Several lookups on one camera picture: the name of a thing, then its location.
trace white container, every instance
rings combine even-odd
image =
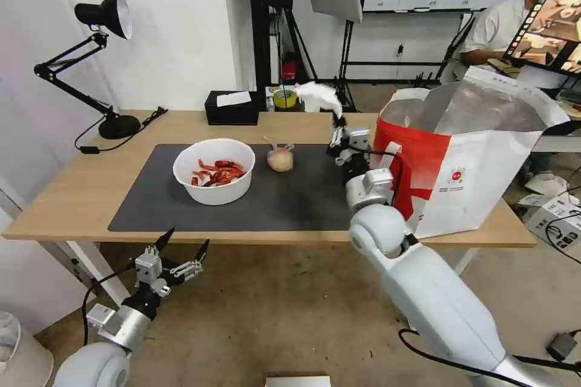
[[[53,355],[16,322],[18,340],[10,359],[0,362],[0,387],[44,387],[53,372]]]
[[[198,159],[211,166],[216,160],[235,161],[242,165],[246,174],[224,186],[193,186],[192,171],[203,169],[198,164]],[[254,151],[245,143],[227,138],[208,139],[187,147],[177,156],[174,162],[174,176],[198,203],[218,206],[231,203],[246,193],[250,187],[254,162]]]

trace red and white bag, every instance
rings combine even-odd
[[[401,89],[379,114],[372,167],[419,238],[477,229],[546,128],[568,121],[539,89],[480,68],[461,82]]]

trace black desk lamp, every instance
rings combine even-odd
[[[94,53],[103,50],[107,46],[107,38],[109,35],[101,30],[102,26],[119,37],[131,39],[133,27],[131,25],[127,2],[125,0],[103,0],[103,3],[100,5],[79,3],[74,7],[74,14],[81,23],[87,24],[95,33],[64,53],[59,54],[47,62],[39,63],[34,67],[34,72],[41,79],[58,86],[66,93],[81,100],[84,104],[101,112],[105,116],[105,120],[99,125],[99,134],[103,138],[121,139],[133,136],[141,127],[141,123],[137,118],[130,115],[119,115],[113,110],[112,106],[83,94],[57,77],[60,72],[72,67]],[[63,59],[63,57],[68,56],[91,42],[97,44],[98,47],[93,48],[91,51],[79,57]]]

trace white bowl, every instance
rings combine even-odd
[[[193,186],[192,171],[203,169],[198,164],[198,159],[211,166],[216,160],[231,160],[242,165],[246,174],[223,186]],[[252,180],[254,162],[254,151],[245,143],[226,138],[208,139],[187,147],[177,156],[174,177],[198,203],[218,206],[231,203],[246,193]]]

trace white cloth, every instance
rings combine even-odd
[[[506,51],[527,15],[525,0],[506,0],[486,9],[474,23],[460,53]]]

